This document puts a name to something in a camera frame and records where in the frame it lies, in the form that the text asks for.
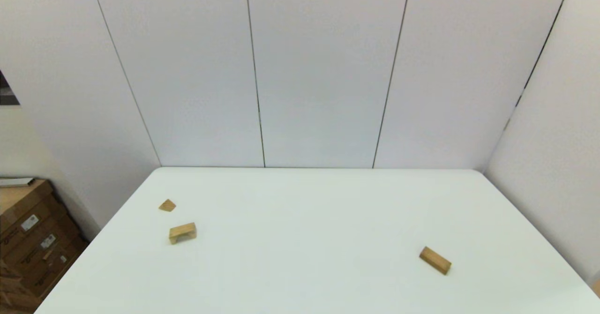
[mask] small wooden piece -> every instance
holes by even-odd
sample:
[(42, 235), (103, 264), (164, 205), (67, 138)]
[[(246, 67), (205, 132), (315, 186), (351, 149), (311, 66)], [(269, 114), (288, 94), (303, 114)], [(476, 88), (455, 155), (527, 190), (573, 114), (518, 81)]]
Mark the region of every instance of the small wooden piece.
[(162, 203), (158, 208), (163, 211), (171, 212), (175, 209), (177, 205), (171, 201), (171, 199), (167, 199), (164, 203)]
[(177, 243), (177, 241), (182, 237), (195, 238), (195, 236), (196, 232), (194, 223), (177, 226), (169, 231), (169, 241), (171, 241), (171, 244)]
[(452, 266), (452, 263), (450, 261), (444, 259), (443, 256), (437, 254), (427, 246), (423, 248), (419, 255), (419, 258), (429, 263), (429, 265), (431, 265), (434, 269), (440, 271), (443, 275), (448, 274), (450, 266)]

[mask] white table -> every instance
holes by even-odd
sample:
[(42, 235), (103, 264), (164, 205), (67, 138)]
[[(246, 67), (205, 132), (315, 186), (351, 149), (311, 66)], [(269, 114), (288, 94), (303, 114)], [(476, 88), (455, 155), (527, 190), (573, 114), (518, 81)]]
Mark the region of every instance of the white table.
[[(188, 222), (198, 237), (171, 245)], [(37, 311), (81, 313), (598, 314), (600, 300), (475, 171), (165, 167)]]

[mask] cardboard box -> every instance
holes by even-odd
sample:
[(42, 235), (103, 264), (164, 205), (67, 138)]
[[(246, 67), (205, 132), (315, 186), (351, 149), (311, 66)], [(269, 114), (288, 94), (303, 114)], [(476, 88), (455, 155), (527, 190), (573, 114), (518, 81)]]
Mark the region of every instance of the cardboard box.
[(77, 234), (79, 229), (69, 216), (62, 216), (59, 220), (49, 218), (2, 258), (0, 265), (13, 274), (25, 276), (54, 244), (66, 246)]
[(52, 186), (45, 179), (36, 179), (30, 186), (2, 188), (0, 190), (0, 233), (6, 231), (51, 192)]
[(64, 247), (55, 246), (49, 258), (40, 261), (27, 276), (0, 278), (0, 292), (45, 299), (87, 245), (77, 236)]
[(31, 295), (0, 293), (0, 304), (22, 312), (33, 313), (42, 300)]
[(4, 257), (11, 252), (17, 244), (51, 215), (60, 215), (65, 212), (64, 206), (58, 203), (52, 194), (48, 194), (0, 235), (0, 256)]

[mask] box label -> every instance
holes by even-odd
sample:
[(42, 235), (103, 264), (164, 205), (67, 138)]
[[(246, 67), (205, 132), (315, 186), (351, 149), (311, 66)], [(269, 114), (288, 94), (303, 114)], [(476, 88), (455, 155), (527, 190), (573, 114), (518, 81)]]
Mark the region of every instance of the box label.
[(39, 245), (45, 250), (48, 247), (50, 247), (50, 245), (52, 245), (52, 243), (54, 243), (55, 240), (56, 237), (53, 234), (51, 234), (46, 239), (44, 239), (44, 241), (42, 241)]
[(38, 222), (39, 218), (35, 214), (32, 214), (31, 217), (27, 218), (27, 220), (21, 224), (21, 227), (24, 231), (28, 231), (30, 228), (34, 227), (35, 224), (38, 224)]

